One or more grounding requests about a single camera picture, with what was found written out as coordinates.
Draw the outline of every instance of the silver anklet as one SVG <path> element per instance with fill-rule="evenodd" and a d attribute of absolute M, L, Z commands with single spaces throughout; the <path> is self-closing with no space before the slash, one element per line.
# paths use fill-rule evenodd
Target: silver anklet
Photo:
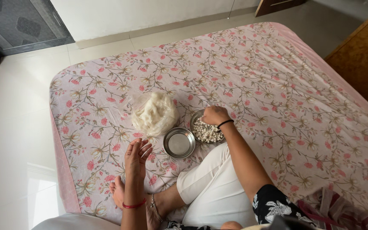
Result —
<path fill-rule="evenodd" d="M 160 222 L 163 222 L 163 219 L 161 219 L 160 214 L 158 214 L 158 210 L 157 210 L 157 207 L 156 207 L 156 202 L 154 201 L 154 193 L 151 194 L 151 204 L 150 204 L 150 207 L 153 207 L 156 210 L 156 214 L 157 214 L 157 217 L 158 217 L 159 221 Z"/>

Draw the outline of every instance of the baseboard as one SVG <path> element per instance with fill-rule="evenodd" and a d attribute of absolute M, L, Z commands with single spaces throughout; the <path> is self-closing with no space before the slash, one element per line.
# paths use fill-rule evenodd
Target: baseboard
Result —
<path fill-rule="evenodd" d="M 237 10 L 234 10 L 234 11 L 231 12 L 230 17 L 243 15 L 243 14 L 247 14 L 247 13 L 254 13 L 257 8 L 258 7 L 249 7 L 249 8 L 244 8 L 244 9 L 237 9 Z M 171 30 L 171 29 L 182 28 L 182 27 L 186 27 L 186 26 L 190 26 L 190 25 L 194 25 L 194 24 L 211 22 L 211 21 L 227 18 L 228 16 L 229 16 L 229 12 L 217 13 L 217 14 L 203 16 L 203 17 L 199 17 L 199 18 L 187 19 L 187 20 L 184 20 L 184 21 L 181 21 L 181 22 L 175 22 L 175 23 L 169 23 L 169 24 L 164 24 L 164 25 L 159 25 L 159 26 L 153 26 L 153 27 L 149 27 L 149 28 L 145 28 L 145 29 L 138 29 L 138 30 L 133 30 L 133 31 L 129 31 L 129 32 L 123 32 L 123 33 L 120 33 L 120 34 L 112 34 L 112 35 L 108 35 L 108 36 L 104 36 L 104 37 L 100 37 L 100 38 L 95 38 L 95 39 L 81 40 L 81 41 L 77 41 L 76 45 L 78 46 L 79 49 L 84 49 L 84 48 L 88 48 L 88 47 L 92 47 L 92 46 L 96 46 L 96 45 L 102 45 L 102 44 L 107 44 L 107 43 L 115 42 L 115 41 L 119 41 L 119 40 L 130 39 L 130 38 L 140 37 L 140 36 L 144 36 L 144 35 L 148 35 L 148 34 L 163 32 L 163 31 L 167 31 L 167 30 Z"/>

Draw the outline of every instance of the door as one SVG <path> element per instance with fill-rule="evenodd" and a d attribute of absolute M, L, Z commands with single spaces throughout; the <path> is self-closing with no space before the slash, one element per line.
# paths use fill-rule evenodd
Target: door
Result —
<path fill-rule="evenodd" d="M 73 42 L 49 0 L 0 0 L 0 56 Z"/>
<path fill-rule="evenodd" d="M 261 0 L 258 9 L 256 9 L 255 17 L 296 7 L 304 2 L 306 2 L 306 0 Z"/>

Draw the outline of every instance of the pink floral bedsheet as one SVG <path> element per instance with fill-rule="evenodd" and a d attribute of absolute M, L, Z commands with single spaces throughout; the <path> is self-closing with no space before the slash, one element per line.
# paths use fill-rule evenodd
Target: pink floral bedsheet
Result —
<path fill-rule="evenodd" d="M 165 154 L 162 137 L 137 132 L 130 111 L 119 113 L 120 104 L 151 91 L 174 99 L 181 127 L 188 128 L 190 116 L 205 106 L 226 107 L 291 200 L 328 186 L 368 210 L 368 103 L 278 23 L 218 31 L 59 72 L 50 103 L 59 174 L 73 179 L 59 184 L 67 184 L 61 186 L 66 210 L 120 224 L 108 186 L 124 176 L 124 151 L 135 138 L 155 145 L 146 164 L 149 193 L 171 186 L 214 147 L 197 145 L 190 157 L 175 160 Z M 185 210 L 170 218 L 180 220 Z"/>

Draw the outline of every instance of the mattress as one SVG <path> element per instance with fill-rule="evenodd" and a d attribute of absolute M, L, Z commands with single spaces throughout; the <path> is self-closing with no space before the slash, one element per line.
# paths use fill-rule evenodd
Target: mattress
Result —
<path fill-rule="evenodd" d="M 214 147 L 198 144 L 190 157 L 176 160 L 164 152 L 162 136 L 136 131 L 125 100 L 154 91 L 173 98 L 184 128 L 197 110 L 226 107 L 292 201 L 327 186 L 368 210 L 368 102 L 294 32 L 267 22 L 60 71 L 50 86 L 50 108 L 67 212 L 120 224 L 108 186 L 116 175 L 124 179 L 124 151 L 135 138 L 154 145 L 146 163 L 148 193 L 170 187 Z M 169 219 L 180 221 L 185 211 Z"/>

